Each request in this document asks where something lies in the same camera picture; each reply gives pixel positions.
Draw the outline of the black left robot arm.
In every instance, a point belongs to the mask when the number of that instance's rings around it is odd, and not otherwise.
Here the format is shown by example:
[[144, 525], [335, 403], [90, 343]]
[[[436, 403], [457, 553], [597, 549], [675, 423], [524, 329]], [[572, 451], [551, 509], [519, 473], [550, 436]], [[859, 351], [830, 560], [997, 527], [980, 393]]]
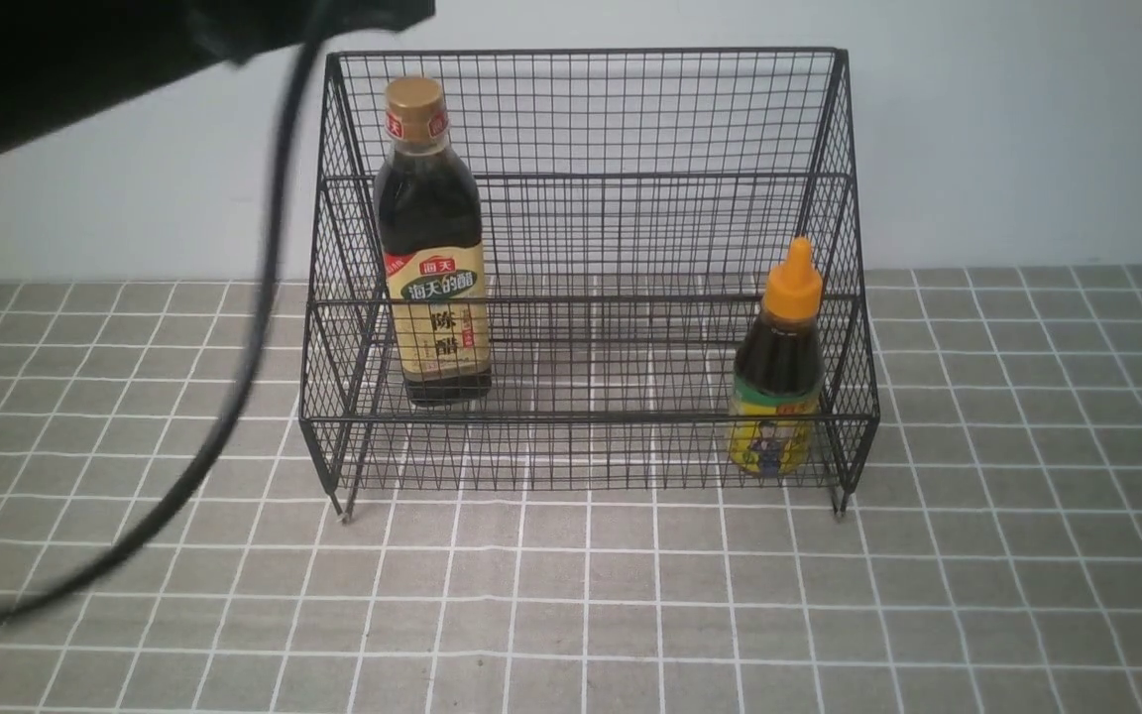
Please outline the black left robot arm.
[[301, 45], [313, 1], [0, 1], [0, 155], [220, 63]]

